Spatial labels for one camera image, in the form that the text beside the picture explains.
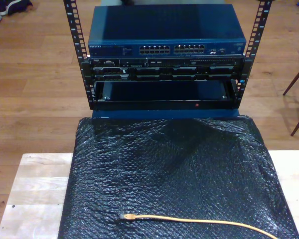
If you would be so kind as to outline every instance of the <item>cable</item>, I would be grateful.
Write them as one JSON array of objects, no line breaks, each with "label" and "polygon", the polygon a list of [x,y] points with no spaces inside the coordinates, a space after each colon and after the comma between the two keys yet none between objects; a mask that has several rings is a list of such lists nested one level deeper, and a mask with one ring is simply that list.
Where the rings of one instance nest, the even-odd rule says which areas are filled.
[{"label": "cable", "polygon": [[197,219],[183,219],[183,218],[171,218],[171,217],[165,217],[165,216],[156,216],[156,215],[135,215],[135,214],[121,214],[121,219],[126,220],[135,220],[135,219],[143,219],[143,218],[153,218],[153,219],[162,219],[162,220],[168,220],[168,221],[175,221],[175,222],[183,222],[183,223],[215,223],[215,224],[227,224],[227,225],[233,225],[233,226],[239,226],[248,228],[254,231],[257,231],[259,233],[262,233],[272,239],[278,239],[274,235],[271,235],[268,232],[265,232],[259,228],[243,224],[243,223],[235,223],[235,222],[228,222],[228,221],[218,221],[218,220],[197,220]]}]

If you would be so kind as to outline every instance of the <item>black bubble wrap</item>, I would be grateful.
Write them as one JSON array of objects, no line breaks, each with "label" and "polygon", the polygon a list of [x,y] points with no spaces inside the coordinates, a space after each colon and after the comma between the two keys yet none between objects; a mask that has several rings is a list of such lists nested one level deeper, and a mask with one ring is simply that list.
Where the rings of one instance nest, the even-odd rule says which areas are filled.
[{"label": "black bubble wrap", "polygon": [[58,238],[267,239],[237,226],[131,222],[121,213],[233,221],[299,238],[249,117],[82,119]]}]

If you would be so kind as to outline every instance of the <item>wooden table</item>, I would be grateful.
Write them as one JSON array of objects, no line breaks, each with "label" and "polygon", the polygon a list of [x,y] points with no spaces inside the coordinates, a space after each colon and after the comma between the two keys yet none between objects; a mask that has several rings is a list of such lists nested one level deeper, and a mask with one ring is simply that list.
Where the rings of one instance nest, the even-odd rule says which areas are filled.
[{"label": "wooden table", "polygon": [[[299,150],[270,151],[299,231]],[[55,239],[72,153],[24,154],[0,225],[0,239]]]}]

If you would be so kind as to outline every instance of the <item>network switch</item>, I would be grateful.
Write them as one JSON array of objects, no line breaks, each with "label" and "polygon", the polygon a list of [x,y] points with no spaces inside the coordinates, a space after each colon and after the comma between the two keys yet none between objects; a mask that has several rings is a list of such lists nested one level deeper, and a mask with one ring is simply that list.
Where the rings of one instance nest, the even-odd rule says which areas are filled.
[{"label": "network switch", "polygon": [[92,58],[242,55],[246,39],[231,4],[98,6]]}]

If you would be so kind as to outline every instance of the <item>blue box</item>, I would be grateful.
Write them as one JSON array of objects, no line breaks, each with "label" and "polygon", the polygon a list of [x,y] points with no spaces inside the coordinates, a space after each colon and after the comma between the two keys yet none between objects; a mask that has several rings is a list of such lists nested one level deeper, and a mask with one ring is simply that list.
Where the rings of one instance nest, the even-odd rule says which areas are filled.
[{"label": "blue box", "polygon": [[92,58],[241,55],[246,38],[231,4],[97,6]]}]

